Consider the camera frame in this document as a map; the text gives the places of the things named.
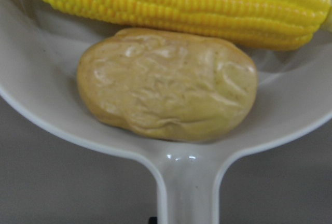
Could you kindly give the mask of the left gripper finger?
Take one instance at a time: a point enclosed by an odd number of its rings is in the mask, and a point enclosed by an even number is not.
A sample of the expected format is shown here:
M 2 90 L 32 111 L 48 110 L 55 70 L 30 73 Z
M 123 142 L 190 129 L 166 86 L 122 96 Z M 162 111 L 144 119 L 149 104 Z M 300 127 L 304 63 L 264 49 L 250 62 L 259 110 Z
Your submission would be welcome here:
M 158 218 L 157 217 L 150 217 L 148 219 L 148 224 L 158 224 Z

